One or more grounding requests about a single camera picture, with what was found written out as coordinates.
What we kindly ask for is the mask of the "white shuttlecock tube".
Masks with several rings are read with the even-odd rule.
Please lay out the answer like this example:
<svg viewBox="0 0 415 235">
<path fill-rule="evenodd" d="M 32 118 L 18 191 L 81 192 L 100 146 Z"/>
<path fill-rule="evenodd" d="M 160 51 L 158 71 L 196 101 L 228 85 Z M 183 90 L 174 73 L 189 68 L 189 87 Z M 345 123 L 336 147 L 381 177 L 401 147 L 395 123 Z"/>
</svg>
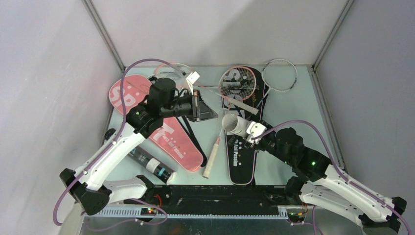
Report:
<svg viewBox="0 0 415 235">
<path fill-rule="evenodd" d="M 249 123 L 250 122 L 248 120 L 233 113 L 227 113 L 223 116 L 221 121 L 221 125 L 226 132 L 240 137 L 246 137 L 248 135 L 247 129 Z"/>
</svg>

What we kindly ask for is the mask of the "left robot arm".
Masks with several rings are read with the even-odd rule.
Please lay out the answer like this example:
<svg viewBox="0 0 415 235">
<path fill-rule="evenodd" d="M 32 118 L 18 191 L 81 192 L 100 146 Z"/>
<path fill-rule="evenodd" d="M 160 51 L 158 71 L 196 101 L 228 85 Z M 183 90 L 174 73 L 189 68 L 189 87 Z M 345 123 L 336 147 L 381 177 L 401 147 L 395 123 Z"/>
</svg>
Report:
<svg viewBox="0 0 415 235">
<path fill-rule="evenodd" d="M 83 166 L 76 170 L 65 168 L 60 173 L 70 195 L 87 215 L 95 215 L 117 201 L 138 199 L 149 204 L 154 200 L 155 191 L 147 186 L 150 181 L 144 176 L 121 181 L 106 181 L 106 178 L 124 157 L 171 117 L 186 117 L 189 121 L 199 122 L 217 118 L 218 114 L 204 103 L 200 95 L 178 94 L 172 79 L 157 79 L 149 87 L 144 101 L 130 109 L 106 146 Z"/>
</svg>

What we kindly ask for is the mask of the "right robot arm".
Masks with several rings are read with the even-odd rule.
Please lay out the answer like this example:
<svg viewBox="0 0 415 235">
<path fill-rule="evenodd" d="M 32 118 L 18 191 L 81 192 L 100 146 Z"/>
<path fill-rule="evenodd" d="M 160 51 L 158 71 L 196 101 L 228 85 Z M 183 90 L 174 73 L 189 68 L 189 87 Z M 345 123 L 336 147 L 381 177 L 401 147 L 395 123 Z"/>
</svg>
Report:
<svg viewBox="0 0 415 235">
<path fill-rule="evenodd" d="M 341 170 L 329 150 L 324 155 L 305 146 L 294 128 L 250 121 L 242 128 L 242 137 L 250 148 L 268 152 L 291 167 L 295 176 L 284 192 L 289 204 L 321 207 L 354 222 L 367 235 L 396 235 L 401 225 L 407 234 L 413 233 L 403 218 L 406 200 L 369 189 Z"/>
</svg>

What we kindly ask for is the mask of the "black shuttlecock tube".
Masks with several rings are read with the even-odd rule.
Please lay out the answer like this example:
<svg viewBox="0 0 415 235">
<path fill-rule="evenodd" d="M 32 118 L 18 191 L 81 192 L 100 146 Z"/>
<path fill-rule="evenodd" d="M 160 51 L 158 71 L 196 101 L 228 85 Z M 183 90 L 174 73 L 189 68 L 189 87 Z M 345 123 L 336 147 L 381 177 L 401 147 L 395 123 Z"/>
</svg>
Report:
<svg viewBox="0 0 415 235">
<path fill-rule="evenodd" d="M 146 168 L 166 185 L 170 185 L 175 179 L 176 172 L 150 153 L 139 147 L 133 148 L 123 159 L 129 158 L 135 163 Z"/>
</svg>

